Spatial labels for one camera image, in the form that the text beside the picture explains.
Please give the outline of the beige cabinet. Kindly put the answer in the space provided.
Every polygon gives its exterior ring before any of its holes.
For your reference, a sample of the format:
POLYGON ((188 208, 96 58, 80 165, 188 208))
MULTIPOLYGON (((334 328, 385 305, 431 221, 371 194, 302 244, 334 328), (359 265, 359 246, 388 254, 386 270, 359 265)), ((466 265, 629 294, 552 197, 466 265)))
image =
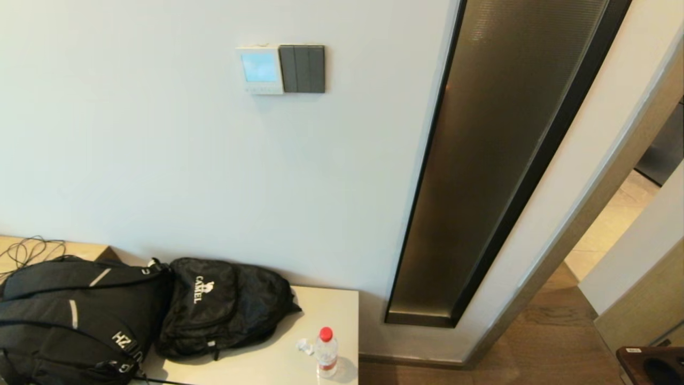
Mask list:
POLYGON ((330 288, 293 287, 301 312, 286 317, 265 343, 225 351, 219 360, 173 361, 151 352, 146 380, 130 385, 359 385, 359 293, 330 288), (317 361, 297 347, 315 341, 330 327, 339 342, 339 368, 331 378, 317 374, 317 361))

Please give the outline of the taupe door frame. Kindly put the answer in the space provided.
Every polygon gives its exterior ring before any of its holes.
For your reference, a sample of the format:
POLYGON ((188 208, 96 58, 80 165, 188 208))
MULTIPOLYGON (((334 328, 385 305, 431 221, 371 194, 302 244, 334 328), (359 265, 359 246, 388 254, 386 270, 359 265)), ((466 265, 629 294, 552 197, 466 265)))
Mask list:
POLYGON ((600 173, 589 186, 577 207, 571 211, 561 232, 552 239, 549 249, 542 255, 530 275, 518 288, 511 301, 489 327, 484 337, 467 356, 463 370, 472 370, 485 358, 498 339, 503 336, 516 317, 537 295, 568 253, 601 214, 609 200, 622 185, 628 174, 642 158, 648 146, 669 119, 675 105, 684 96, 684 40, 677 42, 672 56, 656 76, 656 83, 647 98, 637 109, 625 134, 600 173))

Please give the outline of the light wooden cabinet side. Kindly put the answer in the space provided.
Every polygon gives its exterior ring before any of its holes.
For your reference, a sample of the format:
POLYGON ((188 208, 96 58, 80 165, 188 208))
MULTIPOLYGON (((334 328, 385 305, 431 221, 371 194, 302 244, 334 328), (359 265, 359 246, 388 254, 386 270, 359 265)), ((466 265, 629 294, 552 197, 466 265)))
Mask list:
POLYGON ((684 348, 684 243, 673 247, 595 321, 611 353, 684 348))

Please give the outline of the dark grey cabinet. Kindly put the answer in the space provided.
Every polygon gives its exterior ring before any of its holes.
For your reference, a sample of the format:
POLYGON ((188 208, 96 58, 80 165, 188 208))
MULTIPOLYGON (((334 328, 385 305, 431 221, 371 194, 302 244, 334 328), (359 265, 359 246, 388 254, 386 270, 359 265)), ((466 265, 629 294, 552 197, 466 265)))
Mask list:
POLYGON ((635 170, 658 186, 664 185, 684 160, 684 98, 659 130, 635 170))

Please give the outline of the white wall thermostat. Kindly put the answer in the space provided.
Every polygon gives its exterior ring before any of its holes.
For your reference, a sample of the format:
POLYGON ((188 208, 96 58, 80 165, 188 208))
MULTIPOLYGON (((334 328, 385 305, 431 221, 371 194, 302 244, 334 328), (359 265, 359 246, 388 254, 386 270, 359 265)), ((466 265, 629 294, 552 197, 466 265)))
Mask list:
POLYGON ((283 95, 283 71, 277 46, 237 47, 244 89, 251 95, 283 95))

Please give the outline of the brown skirting board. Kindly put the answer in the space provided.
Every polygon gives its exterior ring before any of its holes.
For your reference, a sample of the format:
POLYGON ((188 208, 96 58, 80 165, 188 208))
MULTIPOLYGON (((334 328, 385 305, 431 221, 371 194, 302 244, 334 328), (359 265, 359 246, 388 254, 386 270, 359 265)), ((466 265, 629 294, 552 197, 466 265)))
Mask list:
POLYGON ((366 353, 359 354, 359 361, 377 365, 415 366, 454 371, 467 370, 467 365, 459 363, 459 361, 420 360, 412 358, 370 355, 366 353))

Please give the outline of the black backpack with HZ print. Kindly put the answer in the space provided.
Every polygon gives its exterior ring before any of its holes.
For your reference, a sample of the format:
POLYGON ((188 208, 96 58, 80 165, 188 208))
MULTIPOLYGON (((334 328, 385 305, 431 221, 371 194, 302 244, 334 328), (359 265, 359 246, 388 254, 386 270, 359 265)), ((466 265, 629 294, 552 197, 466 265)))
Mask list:
POLYGON ((0 283, 0 382, 129 385, 159 336, 173 273, 63 256, 0 283))

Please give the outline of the clear water bottle red cap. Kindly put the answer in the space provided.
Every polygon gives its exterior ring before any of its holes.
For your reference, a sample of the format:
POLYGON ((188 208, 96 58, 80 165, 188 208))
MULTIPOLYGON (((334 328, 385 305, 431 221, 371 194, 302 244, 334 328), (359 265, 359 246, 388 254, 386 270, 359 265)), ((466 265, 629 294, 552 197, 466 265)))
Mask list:
POLYGON ((330 378, 337 371, 339 343, 331 327, 322 327, 318 332, 314 355, 317 363, 317 374, 320 378, 330 378))

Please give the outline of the light wooden desk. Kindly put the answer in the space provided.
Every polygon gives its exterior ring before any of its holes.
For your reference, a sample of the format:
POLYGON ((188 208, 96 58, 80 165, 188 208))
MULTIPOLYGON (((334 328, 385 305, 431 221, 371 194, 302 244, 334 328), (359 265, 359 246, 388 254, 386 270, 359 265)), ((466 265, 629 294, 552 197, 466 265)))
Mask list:
POLYGON ((120 260, 107 244, 71 243, 41 236, 17 238, 0 236, 0 283, 25 266, 73 255, 83 260, 120 260))

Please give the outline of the grey wall light switch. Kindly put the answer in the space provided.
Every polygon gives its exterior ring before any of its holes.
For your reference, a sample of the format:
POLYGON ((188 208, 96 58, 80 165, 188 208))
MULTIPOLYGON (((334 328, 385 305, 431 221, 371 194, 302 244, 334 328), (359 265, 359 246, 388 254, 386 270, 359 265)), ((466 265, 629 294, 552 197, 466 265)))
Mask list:
POLYGON ((284 93, 325 93, 327 48, 324 45, 281 45, 278 54, 284 93))

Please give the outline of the black Camel backpack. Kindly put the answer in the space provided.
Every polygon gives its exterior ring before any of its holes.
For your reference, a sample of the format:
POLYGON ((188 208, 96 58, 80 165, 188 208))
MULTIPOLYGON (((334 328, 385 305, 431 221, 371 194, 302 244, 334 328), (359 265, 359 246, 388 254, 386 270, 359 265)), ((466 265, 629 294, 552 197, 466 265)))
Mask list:
POLYGON ((290 283, 262 266, 179 258, 156 353, 173 361, 263 343, 284 318, 301 312, 290 283))

